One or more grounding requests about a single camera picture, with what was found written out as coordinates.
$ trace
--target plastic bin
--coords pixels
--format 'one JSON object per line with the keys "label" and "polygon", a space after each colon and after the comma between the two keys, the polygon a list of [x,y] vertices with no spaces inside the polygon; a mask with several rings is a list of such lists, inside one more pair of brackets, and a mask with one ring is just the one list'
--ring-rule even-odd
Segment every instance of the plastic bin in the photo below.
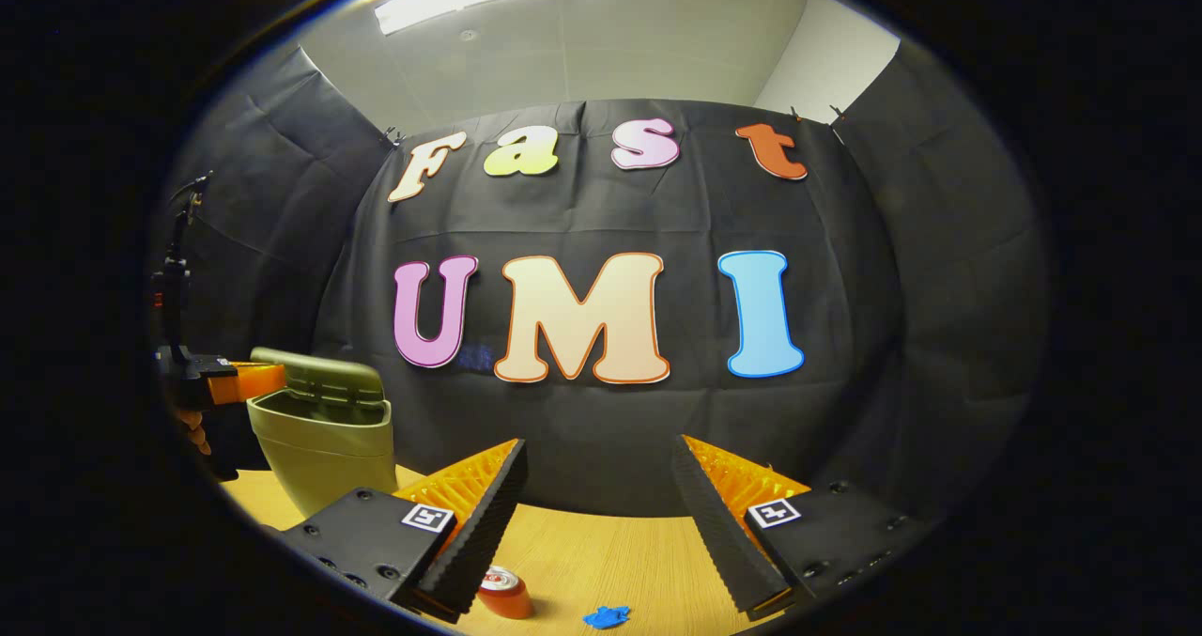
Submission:
{"label": "plastic bin", "polygon": [[268,464],[305,518],[355,488],[397,491],[392,405],[361,363],[256,347],[255,362],[284,363],[287,382],[246,402]]}

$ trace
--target ceiling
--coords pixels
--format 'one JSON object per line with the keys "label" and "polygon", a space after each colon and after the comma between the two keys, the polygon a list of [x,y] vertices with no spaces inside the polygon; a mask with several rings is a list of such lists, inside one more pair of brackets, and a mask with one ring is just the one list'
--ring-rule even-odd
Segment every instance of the ceiling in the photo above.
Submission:
{"label": "ceiling", "polygon": [[329,12],[296,41],[376,126],[405,135],[542,102],[751,106],[807,2],[499,0],[383,36],[386,1]]}

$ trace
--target wooden table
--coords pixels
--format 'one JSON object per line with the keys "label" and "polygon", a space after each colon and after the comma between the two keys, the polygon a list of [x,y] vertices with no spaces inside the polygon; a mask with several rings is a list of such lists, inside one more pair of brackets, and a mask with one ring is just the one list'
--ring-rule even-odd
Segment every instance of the wooden table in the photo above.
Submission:
{"label": "wooden table", "polygon": [[[417,479],[397,468],[400,487]],[[224,486],[260,523],[286,529],[304,518],[270,470],[240,470]],[[688,517],[624,518],[518,505],[493,563],[525,581],[535,614],[505,619],[476,600],[454,625],[464,634],[591,636],[601,631],[583,617],[600,606],[630,606],[630,620],[605,631],[614,636],[710,636],[751,625],[736,612]]]}

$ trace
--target screw hole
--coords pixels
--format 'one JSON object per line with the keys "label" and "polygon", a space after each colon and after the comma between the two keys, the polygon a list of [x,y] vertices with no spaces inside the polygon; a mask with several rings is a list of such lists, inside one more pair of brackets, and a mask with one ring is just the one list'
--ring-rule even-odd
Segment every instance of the screw hole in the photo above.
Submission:
{"label": "screw hole", "polygon": [[826,571],[826,569],[827,569],[828,565],[829,564],[826,563],[826,561],[819,561],[819,563],[810,564],[810,565],[805,566],[805,570],[802,571],[802,577],[807,577],[807,578],[809,578],[809,577],[817,577],[817,576],[822,575]]}

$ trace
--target pink letter u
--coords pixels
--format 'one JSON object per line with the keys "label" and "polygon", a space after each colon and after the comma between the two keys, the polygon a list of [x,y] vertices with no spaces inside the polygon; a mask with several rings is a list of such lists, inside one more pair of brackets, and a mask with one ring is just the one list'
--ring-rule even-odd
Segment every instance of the pink letter u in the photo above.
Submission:
{"label": "pink letter u", "polygon": [[436,369],[450,363],[463,343],[463,310],[468,298],[468,278],[476,273],[480,262],[475,256],[451,256],[439,264],[439,274],[446,280],[442,295],[442,331],[434,340],[417,333],[417,302],[422,295],[422,281],[429,277],[429,264],[404,263],[397,268],[397,310],[392,331],[397,350],[409,363]]}

